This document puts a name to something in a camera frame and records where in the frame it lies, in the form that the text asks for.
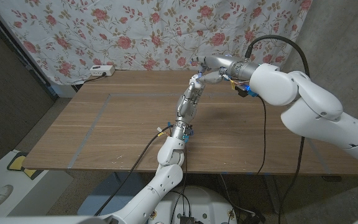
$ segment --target wooden table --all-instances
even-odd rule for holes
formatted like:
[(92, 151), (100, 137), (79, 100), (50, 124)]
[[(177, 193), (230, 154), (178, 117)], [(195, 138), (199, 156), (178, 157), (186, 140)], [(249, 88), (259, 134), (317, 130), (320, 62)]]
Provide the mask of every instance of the wooden table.
[[(194, 72), (116, 71), (82, 86), (31, 150), (31, 169), (129, 170), (145, 145), (170, 121)], [(285, 107), (267, 105), (267, 149), (263, 173), (293, 174), (300, 137), (281, 122)], [(263, 158), (264, 111), (258, 98), (241, 98), (229, 82), (208, 85), (191, 123), (188, 172), (256, 173)], [(135, 169), (155, 172), (158, 137)], [(328, 143), (305, 142), (300, 174), (358, 174), (358, 160)]]

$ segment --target power strip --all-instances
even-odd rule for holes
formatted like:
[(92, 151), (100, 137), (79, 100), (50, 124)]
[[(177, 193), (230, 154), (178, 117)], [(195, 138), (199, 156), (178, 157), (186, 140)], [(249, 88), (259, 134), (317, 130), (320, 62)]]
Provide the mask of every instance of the power strip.
[(92, 76), (101, 76), (106, 72), (106, 76), (112, 76), (116, 71), (112, 65), (93, 65), (90, 69)]

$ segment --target white cable tie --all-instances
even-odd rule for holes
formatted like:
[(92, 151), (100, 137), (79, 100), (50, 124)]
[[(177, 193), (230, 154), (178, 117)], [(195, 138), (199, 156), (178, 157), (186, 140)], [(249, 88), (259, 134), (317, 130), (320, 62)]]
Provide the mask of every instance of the white cable tie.
[(222, 75), (225, 79), (227, 79), (227, 80), (230, 80), (230, 78), (228, 77), (228, 75), (226, 75), (226, 74), (224, 74), (224, 75)]

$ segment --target floral curtain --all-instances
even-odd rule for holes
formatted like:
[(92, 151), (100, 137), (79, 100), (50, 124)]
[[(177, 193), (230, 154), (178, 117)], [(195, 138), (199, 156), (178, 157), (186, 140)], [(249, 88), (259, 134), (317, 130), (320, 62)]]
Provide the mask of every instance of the floral curtain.
[[(44, 73), (75, 85), (92, 65), (122, 70), (197, 69), (193, 55), (243, 57), (256, 37), (295, 40), (311, 0), (0, 0), (0, 15)], [(251, 60), (282, 66), (291, 47), (255, 45)]]

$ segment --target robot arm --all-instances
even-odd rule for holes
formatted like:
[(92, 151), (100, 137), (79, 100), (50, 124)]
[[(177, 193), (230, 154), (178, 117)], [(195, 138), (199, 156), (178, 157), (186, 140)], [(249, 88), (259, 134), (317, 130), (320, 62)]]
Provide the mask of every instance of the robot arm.
[(205, 87), (196, 81), (197, 78), (198, 75), (194, 75), (190, 79), (189, 87), (178, 100), (176, 124), (158, 152), (155, 177), (124, 208), (102, 217), (108, 223), (145, 223), (161, 199), (182, 180), (183, 150), (187, 137), (192, 135), (190, 122), (196, 115), (196, 106)]
[(303, 72), (280, 72), (267, 63), (258, 66), (248, 60), (222, 55), (198, 56), (203, 68), (219, 68), (200, 77), (201, 83), (217, 83), (223, 76), (249, 80), (249, 87), (271, 105), (288, 105), (299, 98), (281, 119), (293, 133), (334, 144), (358, 159), (358, 119), (343, 112), (341, 102), (310, 81)]

